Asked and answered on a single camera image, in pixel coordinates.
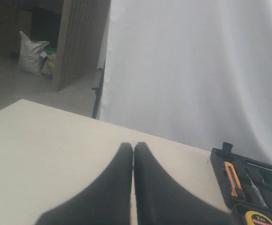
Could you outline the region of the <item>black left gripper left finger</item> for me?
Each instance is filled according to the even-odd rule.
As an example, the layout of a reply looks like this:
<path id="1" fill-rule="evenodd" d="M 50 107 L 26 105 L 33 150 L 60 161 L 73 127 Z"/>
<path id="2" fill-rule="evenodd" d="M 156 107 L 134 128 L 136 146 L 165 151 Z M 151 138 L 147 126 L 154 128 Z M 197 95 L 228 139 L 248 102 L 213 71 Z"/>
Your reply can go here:
<path id="1" fill-rule="evenodd" d="M 133 149 L 120 144 L 106 169 L 83 191 L 43 213 L 38 225 L 129 225 Z"/>

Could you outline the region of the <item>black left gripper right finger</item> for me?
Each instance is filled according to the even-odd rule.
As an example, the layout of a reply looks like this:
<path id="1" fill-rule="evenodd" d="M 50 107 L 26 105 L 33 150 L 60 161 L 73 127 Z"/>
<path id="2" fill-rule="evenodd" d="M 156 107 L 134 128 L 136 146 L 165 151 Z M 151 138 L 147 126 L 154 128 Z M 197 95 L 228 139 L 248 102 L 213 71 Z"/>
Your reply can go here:
<path id="1" fill-rule="evenodd" d="M 231 216 L 178 184 L 155 159 L 148 145 L 134 148 L 134 185 L 140 225 L 230 225 Z"/>

